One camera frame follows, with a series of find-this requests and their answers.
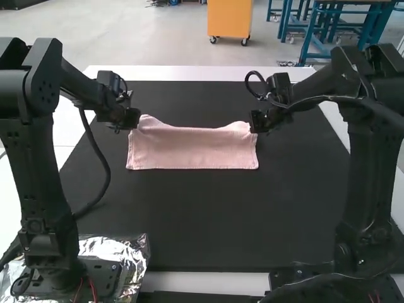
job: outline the red wire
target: red wire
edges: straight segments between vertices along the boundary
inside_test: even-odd
[[[377,303],[380,303],[380,296],[377,290],[374,291],[376,293]]]
[[[88,279],[88,281],[90,282],[91,290],[92,290],[92,293],[93,293],[94,303],[98,303],[97,291],[95,290],[94,283],[90,278]]]
[[[76,303],[77,296],[78,296],[78,293],[80,292],[81,286],[83,286],[83,278],[80,278],[80,286],[78,287],[78,290],[77,290],[76,294],[74,295],[73,303]]]

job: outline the white table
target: white table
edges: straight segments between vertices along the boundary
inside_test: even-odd
[[[258,70],[264,77],[288,72],[292,82],[301,81],[315,73],[312,68],[278,68],[257,66],[89,66],[85,74],[96,78],[99,70],[112,70],[126,81],[243,81],[246,73]],[[336,104],[324,102],[321,110],[347,150],[350,150],[347,123],[343,122]],[[91,121],[95,114],[86,113]],[[79,142],[84,128],[78,110],[63,97],[54,114],[54,148],[59,169]],[[0,160],[0,253],[5,251],[20,229],[20,202],[7,157]],[[404,175],[396,171],[392,216],[401,231],[404,230]],[[404,289],[404,278],[395,276]],[[211,294],[263,295],[269,290],[268,273],[149,273],[143,282],[143,291],[166,290]]]

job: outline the aluminum foil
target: aluminum foil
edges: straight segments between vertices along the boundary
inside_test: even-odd
[[[141,234],[132,238],[81,235],[79,243],[79,256],[118,261],[122,266],[115,294],[107,302],[136,302],[150,258],[147,235]],[[58,300],[38,300],[35,297],[19,296],[16,298],[11,296],[11,285],[21,275],[24,267],[23,258],[16,259],[10,262],[0,273],[0,303],[71,303],[72,298],[70,297]]]

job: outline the black cable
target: black cable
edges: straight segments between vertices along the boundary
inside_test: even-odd
[[[5,155],[7,155],[7,153],[6,153],[5,151],[2,152],[1,155],[0,155],[0,160],[1,160]]]
[[[13,284],[11,285],[11,289],[10,289],[10,293],[11,293],[11,295],[12,295],[13,297],[18,297],[19,295],[23,295],[23,294],[25,293],[25,291],[28,289],[28,287],[29,287],[30,284],[31,284],[31,281],[32,281],[34,272],[35,272],[35,270],[31,269],[29,274],[24,274],[24,275],[18,277],[18,278],[13,282]],[[26,280],[23,282],[22,287],[19,289],[19,291],[15,292],[15,291],[14,291],[15,285],[16,285],[19,281],[24,280],[24,279],[26,279]]]
[[[264,93],[256,93],[251,87],[250,87],[250,77],[251,76],[257,76],[261,84],[264,86]],[[250,92],[251,95],[254,96],[254,98],[258,99],[259,101],[265,100],[266,94],[268,93],[266,91],[266,81],[264,77],[258,72],[258,71],[250,71],[248,74],[246,74],[246,77],[244,78],[244,84],[246,85],[247,90]]]
[[[84,109],[79,108],[79,113],[80,113],[80,118],[81,118],[81,121],[82,121],[84,129],[85,129],[85,133],[90,142],[90,145],[93,148],[98,159],[101,161],[102,167],[105,170],[105,180],[104,180],[104,184],[103,184],[100,192],[97,194],[97,196],[94,198],[94,200],[87,203],[84,207],[82,207],[81,209],[79,209],[78,211],[73,213],[73,216],[76,220],[80,219],[81,217],[86,215],[90,211],[90,209],[92,207],[94,207],[101,200],[101,198],[104,196],[105,192],[107,191],[109,183],[111,181],[111,169],[109,167],[107,159],[104,157],[100,148],[98,147],[97,142],[95,142],[94,135],[91,131],[90,125],[88,124]]]

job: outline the metal bracket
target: metal bracket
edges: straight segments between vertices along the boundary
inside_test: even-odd
[[[78,294],[78,302],[93,300],[89,279],[91,279],[95,286],[98,300],[111,297],[115,292],[119,277],[121,275],[122,267],[119,262],[83,257],[79,257],[79,260],[85,265],[87,276],[83,277],[83,285],[81,286]],[[29,274],[29,272],[30,269],[25,268],[21,275],[27,273]],[[36,297],[42,300],[57,300],[66,298],[73,299],[78,292],[78,286],[70,292],[60,291],[52,288],[51,281],[49,279],[43,279],[41,276],[34,276],[30,286],[23,295]]]

